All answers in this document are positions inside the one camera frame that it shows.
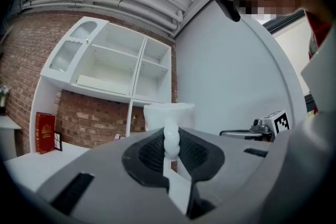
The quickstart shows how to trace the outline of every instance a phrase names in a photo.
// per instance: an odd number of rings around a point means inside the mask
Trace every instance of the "white wall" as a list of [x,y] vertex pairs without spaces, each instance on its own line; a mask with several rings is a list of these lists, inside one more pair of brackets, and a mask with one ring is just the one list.
[[304,95],[309,93],[301,71],[309,62],[308,50],[311,28],[306,17],[273,35],[284,50],[300,81]]
[[245,20],[233,22],[211,2],[176,39],[178,101],[196,104],[197,130],[248,129],[282,109],[292,126],[307,114],[285,53],[262,25]]

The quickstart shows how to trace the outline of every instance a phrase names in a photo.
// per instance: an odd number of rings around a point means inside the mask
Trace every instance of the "red book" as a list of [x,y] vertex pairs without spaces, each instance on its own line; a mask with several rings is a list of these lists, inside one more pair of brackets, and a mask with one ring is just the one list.
[[35,143],[38,154],[55,149],[55,116],[46,113],[36,113]]

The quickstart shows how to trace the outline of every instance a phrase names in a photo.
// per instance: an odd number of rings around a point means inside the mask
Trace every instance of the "red shirt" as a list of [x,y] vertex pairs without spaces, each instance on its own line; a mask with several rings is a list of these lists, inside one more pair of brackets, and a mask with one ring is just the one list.
[[[321,46],[324,39],[326,38],[331,28],[331,24],[321,22],[315,17],[315,15],[309,12],[306,12],[306,16],[312,30],[312,37],[310,39],[309,44],[309,60],[310,60],[311,57],[315,54],[315,52],[318,50],[318,48]],[[316,114],[317,111],[318,109],[315,106],[314,114]]]

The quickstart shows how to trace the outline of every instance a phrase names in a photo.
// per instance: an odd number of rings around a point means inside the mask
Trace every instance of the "brick wall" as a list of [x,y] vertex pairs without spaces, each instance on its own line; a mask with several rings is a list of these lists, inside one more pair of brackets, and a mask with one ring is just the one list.
[[[172,101],[176,101],[175,44],[155,33],[124,21],[84,12],[41,12],[21,14],[10,25],[12,31],[3,43],[0,59],[0,81],[11,88],[6,110],[22,127],[15,134],[16,150],[20,156],[29,152],[29,115],[40,71],[61,37],[82,16],[109,20],[172,47]],[[125,136],[128,105],[62,91],[55,100],[56,130],[66,142],[94,147],[113,140],[119,133]],[[144,130],[142,108],[133,108],[131,132]]]

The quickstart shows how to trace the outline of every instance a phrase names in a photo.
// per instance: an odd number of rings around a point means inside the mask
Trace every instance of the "black picture frame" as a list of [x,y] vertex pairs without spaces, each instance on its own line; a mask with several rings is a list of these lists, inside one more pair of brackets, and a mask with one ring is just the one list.
[[61,133],[55,132],[54,141],[55,141],[55,149],[58,150],[58,151],[63,151],[63,149],[62,149],[62,134]]

